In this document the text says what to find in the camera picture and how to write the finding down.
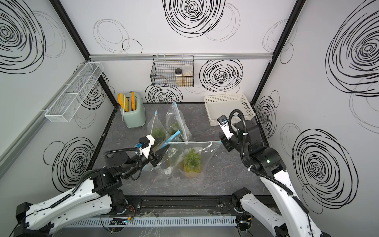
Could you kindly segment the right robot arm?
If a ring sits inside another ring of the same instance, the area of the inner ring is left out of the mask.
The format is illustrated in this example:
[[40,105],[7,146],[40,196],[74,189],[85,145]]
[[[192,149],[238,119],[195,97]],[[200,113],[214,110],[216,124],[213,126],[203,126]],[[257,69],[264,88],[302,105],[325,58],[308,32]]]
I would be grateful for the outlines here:
[[242,164],[264,183],[280,212],[270,209],[247,188],[233,193],[236,211],[251,214],[274,237],[327,237],[328,233],[317,227],[299,199],[284,161],[268,145],[259,120],[247,120],[239,109],[234,109],[217,122],[224,147],[239,152]]

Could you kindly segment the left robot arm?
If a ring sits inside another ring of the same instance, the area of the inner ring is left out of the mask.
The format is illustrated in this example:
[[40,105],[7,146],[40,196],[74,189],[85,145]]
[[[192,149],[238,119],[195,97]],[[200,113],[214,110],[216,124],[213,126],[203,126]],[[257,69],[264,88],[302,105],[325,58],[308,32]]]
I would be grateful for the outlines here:
[[85,172],[72,189],[38,204],[20,204],[16,209],[17,224],[10,236],[51,237],[89,217],[124,214],[130,205],[120,190],[122,180],[141,173],[147,164],[159,164],[169,147],[165,145],[153,152],[150,145],[137,145],[105,152],[107,166]]

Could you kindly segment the pineapple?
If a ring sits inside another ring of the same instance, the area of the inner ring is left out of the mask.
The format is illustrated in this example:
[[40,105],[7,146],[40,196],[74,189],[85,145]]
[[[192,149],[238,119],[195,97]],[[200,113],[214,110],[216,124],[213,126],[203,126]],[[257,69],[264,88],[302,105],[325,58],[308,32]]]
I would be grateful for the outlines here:
[[184,156],[183,172],[188,178],[200,176],[202,172],[202,155],[196,149],[190,149]]

